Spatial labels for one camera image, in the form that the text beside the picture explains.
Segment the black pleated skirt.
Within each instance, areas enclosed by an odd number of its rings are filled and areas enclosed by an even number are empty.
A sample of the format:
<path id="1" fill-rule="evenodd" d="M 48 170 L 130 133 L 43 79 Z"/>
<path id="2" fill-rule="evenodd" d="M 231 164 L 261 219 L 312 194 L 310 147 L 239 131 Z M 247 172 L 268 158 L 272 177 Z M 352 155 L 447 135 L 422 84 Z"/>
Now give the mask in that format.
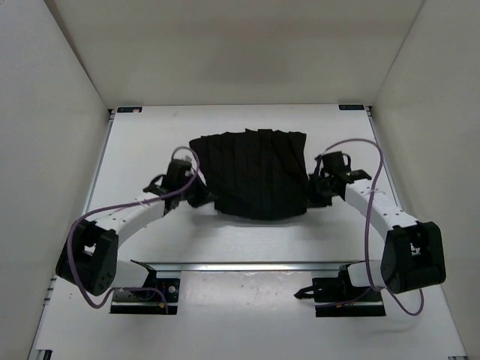
<path id="1" fill-rule="evenodd" d="M 306 133 L 260 129 L 192 139 L 215 209 L 255 221 L 306 213 Z"/>

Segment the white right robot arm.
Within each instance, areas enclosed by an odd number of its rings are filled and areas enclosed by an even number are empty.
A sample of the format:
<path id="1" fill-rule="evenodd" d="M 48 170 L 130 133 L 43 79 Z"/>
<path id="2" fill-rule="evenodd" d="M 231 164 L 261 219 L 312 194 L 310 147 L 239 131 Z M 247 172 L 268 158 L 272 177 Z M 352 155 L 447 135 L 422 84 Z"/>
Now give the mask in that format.
<path id="1" fill-rule="evenodd" d="M 362 170 L 343 175 L 309 175 L 309 196 L 313 203 L 330 206 L 340 197 L 374 228 L 384 241 L 382 259 L 366 259 L 348 265 L 347 274 L 336 282 L 337 294 L 353 300 L 364 287 L 386 288 L 400 294 L 446 280 L 446 265 L 440 228 L 432 221 L 421 222 L 374 187 Z"/>

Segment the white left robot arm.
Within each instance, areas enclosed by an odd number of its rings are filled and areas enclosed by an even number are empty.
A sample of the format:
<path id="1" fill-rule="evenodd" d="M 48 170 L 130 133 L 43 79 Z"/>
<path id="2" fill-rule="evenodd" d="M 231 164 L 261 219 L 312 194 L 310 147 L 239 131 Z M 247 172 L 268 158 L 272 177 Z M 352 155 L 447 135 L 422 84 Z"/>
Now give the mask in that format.
<path id="1" fill-rule="evenodd" d="M 160 220 L 185 201 L 198 208 L 215 200 L 189 160 L 173 159 L 165 174 L 153 178 L 133 202 L 90 211 L 76 220 L 55 267 L 55 274 L 84 294 L 99 296 L 113 287 L 119 248 L 131 236 Z"/>

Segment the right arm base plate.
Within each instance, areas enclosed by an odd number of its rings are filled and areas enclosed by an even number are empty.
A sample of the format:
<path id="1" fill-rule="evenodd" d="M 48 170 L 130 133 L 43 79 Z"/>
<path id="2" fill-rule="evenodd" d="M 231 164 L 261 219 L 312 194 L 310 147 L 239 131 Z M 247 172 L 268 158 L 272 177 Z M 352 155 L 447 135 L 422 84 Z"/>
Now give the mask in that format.
<path id="1" fill-rule="evenodd" d="M 312 284 L 294 294 L 299 300 L 313 299 L 317 318 L 384 317 L 386 310 L 379 292 L 369 286 L 354 287 L 349 280 L 315 277 Z"/>

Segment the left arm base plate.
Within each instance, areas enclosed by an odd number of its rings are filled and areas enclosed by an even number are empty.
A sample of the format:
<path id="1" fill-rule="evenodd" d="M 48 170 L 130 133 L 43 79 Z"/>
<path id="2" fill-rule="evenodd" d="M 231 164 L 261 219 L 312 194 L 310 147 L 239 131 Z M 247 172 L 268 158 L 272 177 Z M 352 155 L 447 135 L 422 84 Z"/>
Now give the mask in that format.
<path id="1" fill-rule="evenodd" d="M 181 273 L 157 269 L 131 260 L 121 262 L 112 287 L 109 312 L 129 315 L 176 315 L 179 308 Z"/>

